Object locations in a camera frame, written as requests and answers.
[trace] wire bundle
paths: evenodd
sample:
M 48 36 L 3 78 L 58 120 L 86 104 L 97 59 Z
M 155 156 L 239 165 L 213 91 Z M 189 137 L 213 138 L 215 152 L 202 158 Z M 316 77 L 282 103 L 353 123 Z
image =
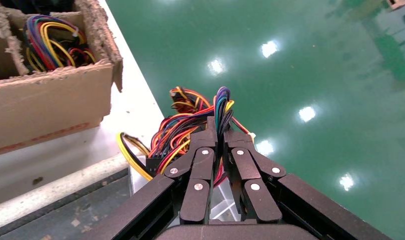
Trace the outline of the wire bundle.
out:
M 49 30 L 61 31 L 53 33 L 63 38 L 57 38 L 55 34 L 50 36 Z M 26 57 L 35 71 L 95 63 L 85 34 L 68 21 L 46 15 L 31 16 L 24 24 L 23 35 L 27 44 Z
M 190 89 L 176 87 L 170 90 L 170 95 L 173 100 L 171 107 L 178 113 L 166 117 L 161 122 L 158 132 L 151 139 L 151 150 L 147 149 L 135 137 L 128 136 L 125 133 L 120 133 L 117 136 L 120 149 L 124 155 L 126 154 L 125 157 L 130 165 L 147 180 L 151 180 L 156 174 L 162 174 L 170 163 L 188 151 L 191 142 L 190 135 L 205 129 L 208 116 L 214 116 L 215 118 L 219 143 L 223 142 L 223 133 L 230 127 L 231 121 L 242 131 L 250 134 L 245 127 L 233 118 L 231 107 L 234 101 L 230 100 L 231 92 L 226 87 L 221 87 L 218 90 L 213 98 L 214 105 L 211 105 L 204 96 Z M 147 158 L 161 158 L 162 161 L 157 170 L 150 172 L 143 166 L 129 150 L 123 138 L 137 147 Z M 226 179 L 221 155 L 216 157 L 214 173 L 214 187 L 217 187 Z

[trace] cardboard box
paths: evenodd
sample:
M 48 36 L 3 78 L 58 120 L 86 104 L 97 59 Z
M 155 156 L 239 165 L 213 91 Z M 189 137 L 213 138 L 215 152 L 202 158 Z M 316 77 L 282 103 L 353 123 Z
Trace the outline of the cardboard box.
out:
M 0 7 L 0 154 L 96 127 L 110 113 L 122 57 L 98 2 L 76 0 L 74 9 L 51 15 L 85 32 L 97 62 L 30 74 L 20 30 L 30 15 Z

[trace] yellow wire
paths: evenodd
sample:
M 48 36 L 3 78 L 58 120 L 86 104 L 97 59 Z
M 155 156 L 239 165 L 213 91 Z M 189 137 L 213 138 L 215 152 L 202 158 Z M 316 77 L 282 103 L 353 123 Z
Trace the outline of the yellow wire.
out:
M 233 101 L 233 100 L 228 101 L 226 103 L 226 111 L 229 110 L 234 103 L 235 103 L 235 101 Z
M 174 106 L 174 105 L 176 105 L 176 104 L 182 104 L 182 105 L 189 106 L 189 107 L 191 107 L 191 108 L 195 108 L 195 106 L 192 105 L 192 104 L 190 104 L 189 102 L 177 101 L 177 102 L 174 102 L 174 103 L 172 104 L 172 106 Z
M 172 159 L 176 156 L 176 154 L 178 154 L 178 152 L 180 150 L 182 150 L 187 144 L 189 144 L 191 142 L 191 140 L 188 140 L 186 142 L 184 142 L 182 145 L 180 145 L 180 147 L 173 152 L 173 154 L 171 155 L 171 157 L 165 162 L 164 166 L 161 169 L 161 173 L 164 173 L 164 170 L 166 169 L 167 165 L 169 165 L 169 163 L 172 161 Z
M 181 90 L 180 87 L 177 86 L 176 89 L 179 91 L 180 95 L 182 95 L 182 97 L 183 97 L 184 99 L 188 99 L 188 97 L 182 92 L 182 90 Z
M 37 63 L 37 65 L 40 67 L 41 70 L 39 70 L 38 67 L 33 63 L 32 59 L 31 59 L 31 56 L 32 56 L 32 58 L 35 60 L 35 62 Z M 33 52 L 32 52 L 32 55 L 31 55 L 30 48 L 26 48 L 26 57 L 27 57 L 27 60 L 29 61 L 30 65 L 32 66 L 33 69 L 35 69 L 35 70 L 38 71 L 38 72 L 42 72 L 42 71 L 45 72 L 45 68 L 44 68 L 44 67 L 41 65 L 41 63 L 38 61 L 38 59 L 36 58 L 35 54 L 33 54 Z
M 197 97 L 197 98 L 196 98 L 196 100 L 195 100 L 195 108 L 198 108 L 198 101 L 199 101 L 200 99 L 201 99 L 200 97 Z
M 90 59 L 92 59 L 92 62 L 93 63 L 96 63 L 97 61 L 95 60 L 95 57 L 94 57 L 94 55 L 92 55 L 92 53 L 90 53 L 89 51 L 83 51 L 85 54 L 87 54 L 89 57 L 90 57 Z
M 64 28 L 64 29 L 66 29 L 66 30 L 68 30 L 68 31 L 70 31 L 72 33 L 76 33 L 76 30 L 73 29 L 72 27 L 70 27 L 69 25 L 62 24 L 62 23 L 59 23 L 59 22 L 45 22 L 44 24 L 42 24 L 42 26 L 40 26 L 40 35 L 42 36 L 43 42 L 45 43 L 45 45 L 48 48 L 49 52 L 54 56 L 55 61 L 57 62 L 57 64 L 60 67 L 64 67 L 64 65 L 61 63 L 61 61 L 57 58 L 57 54 L 54 51 L 53 46 L 51 45 L 51 42 L 53 42 L 53 41 L 50 40 L 50 38 L 48 37 L 48 28 L 49 27 Z M 81 34 L 78 34 L 78 37 L 79 37 L 80 44 L 85 44 L 86 43 L 85 39 L 82 37 Z
M 147 172 L 145 172 L 136 162 L 135 160 L 129 155 L 128 151 L 126 150 L 125 146 L 123 145 L 122 142 L 122 133 L 117 134 L 116 137 L 118 147 L 120 148 L 121 153 L 123 154 L 124 158 L 127 160 L 127 162 L 132 166 L 133 169 L 135 169 L 142 177 L 144 177 L 146 180 L 150 181 L 153 179 Z
M 75 60 L 72 58 L 72 56 L 69 54 L 69 52 L 67 52 L 67 50 L 66 50 L 63 46 L 61 46 L 60 44 L 58 44 L 58 42 L 56 42 L 56 41 L 54 41 L 54 40 L 49 40 L 49 41 L 50 41 L 52 44 L 54 44 L 55 46 L 57 46 L 57 48 L 59 48 L 59 49 L 61 50 L 61 52 L 63 52 L 63 53 L 67 56 L 67 58 L 70 60 L 71 65 L 73 65 L 73 67 L 76 67 Z M 56 59 L 57 61 L 60 61 L 59 58 L 57 57 L 57 55 L 55 55 L 54 57 L 55 57 L 55 59 Z
M 142 143 L 137 141 L 134 137 L 129 136 L 126 133 L 124 133 L 123 135 L 126 138 L 126 140 L 129 141 L 130 144 L 132 144 L 137 149 L 139 149 L 143 154 L 145 154 L 146 156 L 148 156 L 148 154 L 150 154 L 150 152 L 147 150 L 147 148 L 144 145 L 142 145 Z

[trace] black connector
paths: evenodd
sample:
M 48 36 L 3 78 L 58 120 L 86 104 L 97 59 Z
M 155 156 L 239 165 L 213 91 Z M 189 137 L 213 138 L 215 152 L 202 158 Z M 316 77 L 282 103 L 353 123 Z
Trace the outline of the black connector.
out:
M 150 157 L 146 159 L 146 168 L 152 173 L 156 173 L 160 163 L 163 161 L 163 157 Z

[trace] black wire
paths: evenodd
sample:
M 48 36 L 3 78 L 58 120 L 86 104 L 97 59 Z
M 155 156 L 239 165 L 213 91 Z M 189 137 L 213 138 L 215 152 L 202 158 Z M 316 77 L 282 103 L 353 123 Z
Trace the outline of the black wire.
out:
M 150 171 L 140 160 L 139 158 L 129 149 L 129 146 L 126 144 L 125 140 L 123 139 L 123 134 L 121 136 L 121 143 L 123 144 L 124 148 L 126 149 L 127 153 L 132 157 L 133 161 L 135 161 L 136 164 L 139 165 L 140 168 L 142 168 L 148 175 L 151 177 L 155 177 L 156 174 L 152 171 Z
M 130 136 L 130 135 L 127 135 L 127 134 L 125 134 L 124 137 L 127 138 L 127 139 L 137 141 L 138 143 L 140 143 L 145 148 L 145 150 L 147 150 L 148 152 L 151 152 L 151 150 L 149 150 L 148 147 L 145 146 L 145 144 L 141 140 L 139 140 L 139 138 L 134 137 L 134 136 Z

